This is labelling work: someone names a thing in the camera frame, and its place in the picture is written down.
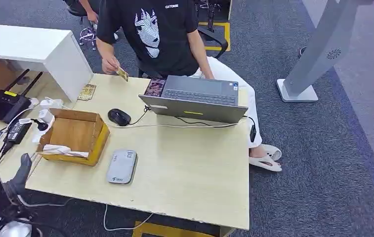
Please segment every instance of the stand base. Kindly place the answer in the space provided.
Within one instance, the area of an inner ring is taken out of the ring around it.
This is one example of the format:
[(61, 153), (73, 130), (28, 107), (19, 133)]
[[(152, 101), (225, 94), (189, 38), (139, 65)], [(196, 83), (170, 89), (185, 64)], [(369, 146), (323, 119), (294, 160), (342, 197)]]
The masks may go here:
[(285, 79), (278, 79), (277, 80), (277, 88), (280, 92), (281, 99), (284, 102), (315, 102), (318, 101), (318, 96), (316, 95), (315, 90), (312, 86), (306, 88), (302, 93), (297, 96), (290, 96), (286, 88), (283, 85)]

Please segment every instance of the speaker grille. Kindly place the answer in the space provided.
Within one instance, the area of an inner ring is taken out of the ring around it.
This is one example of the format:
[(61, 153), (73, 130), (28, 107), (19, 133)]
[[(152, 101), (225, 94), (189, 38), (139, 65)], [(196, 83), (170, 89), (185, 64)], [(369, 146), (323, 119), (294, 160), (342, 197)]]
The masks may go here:
[(327, 53), (327, 58), (328, 59), (335, 59), (341, 54), (341, 49), (333, 49), (330, 52)]

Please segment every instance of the black mouse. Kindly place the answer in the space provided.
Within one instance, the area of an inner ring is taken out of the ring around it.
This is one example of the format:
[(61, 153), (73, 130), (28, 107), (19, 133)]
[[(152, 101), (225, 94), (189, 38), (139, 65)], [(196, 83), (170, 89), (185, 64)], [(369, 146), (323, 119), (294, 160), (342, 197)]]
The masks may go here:
[(112, 122), (115, 122), (119, 126), (127, 126), (130, 122), (131, 117), (126, 112), (119, 110), (119, 109), (112, 109), (108, 111), (108, 119)]

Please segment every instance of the laptop keyboard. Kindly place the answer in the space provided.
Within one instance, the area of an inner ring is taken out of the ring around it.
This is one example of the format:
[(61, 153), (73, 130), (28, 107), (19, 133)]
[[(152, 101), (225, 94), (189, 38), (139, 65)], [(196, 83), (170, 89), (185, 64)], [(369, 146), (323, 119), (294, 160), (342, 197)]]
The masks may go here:
[(221, 105), (236, 105), (234, 96), (212, 95), (181, 90), (166, 90), (164, 97), (171, 99), (192, 100)]

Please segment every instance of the gray laptop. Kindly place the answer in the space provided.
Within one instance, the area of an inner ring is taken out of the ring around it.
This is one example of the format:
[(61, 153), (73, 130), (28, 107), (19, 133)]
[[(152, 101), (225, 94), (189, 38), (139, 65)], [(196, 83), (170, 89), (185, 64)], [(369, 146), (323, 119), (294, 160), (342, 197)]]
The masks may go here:
[(158, 115), (236, 123), (248, 109), (238, 106), (236, 81), (168, 76), (160, 96), (147, 91), (139, 97)]

